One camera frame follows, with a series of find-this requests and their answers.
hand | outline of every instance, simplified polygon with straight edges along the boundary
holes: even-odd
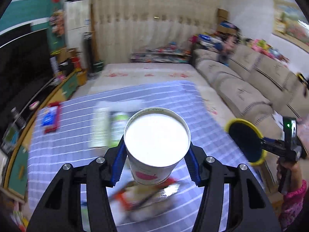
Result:
[[[281,179],[281,168],[290,169],[291,174],[291,185],[289,187],[289,192],[294,192],[302,187],[302,171],[297,162],[284,161],[282,159],[277,160],[277,179]]]

pink sleeve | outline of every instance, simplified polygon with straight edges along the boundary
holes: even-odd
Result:
[[[302,210],[302,202],[307,190],[307,182],[302,180],[302,187],[294,192],[287,193],[283,197],[283,204],[281,206],[281,214],[279,216],[279,222],[282,231],[294,221],[296,216]]]

teal wall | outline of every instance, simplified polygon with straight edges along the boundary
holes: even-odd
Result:
[[[49,18],[55,10],[61,8],[61,2],[53,3],[52,0],[19,0],[12,1],[0,19],[0,32],[30,20]],[[57,37],[51,32],[49,22],[33,25],[33,31],[48,28],[50,51],[64,46],[64,36]]]

person's arm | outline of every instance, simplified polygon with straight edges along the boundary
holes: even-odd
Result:
[[[279,216],[281,229],[284,231],[295,220],[299,212],[302,210],[302,203],[307,190],[307,182],[302,179],[302,172],[300,170],[299,164],[290,162],[281,162],[278,165],[278,179],[281,178],[281,167],[285,167],[292,171],[289,192],[283,197],[281,214]]]

drawer handle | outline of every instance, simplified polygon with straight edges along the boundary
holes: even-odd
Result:
[[[24,176],[24,172],[25,172],[25,166],[21,166],[20,172],[18,174],[18,179],[19,180],[21,180],[21,178]]]

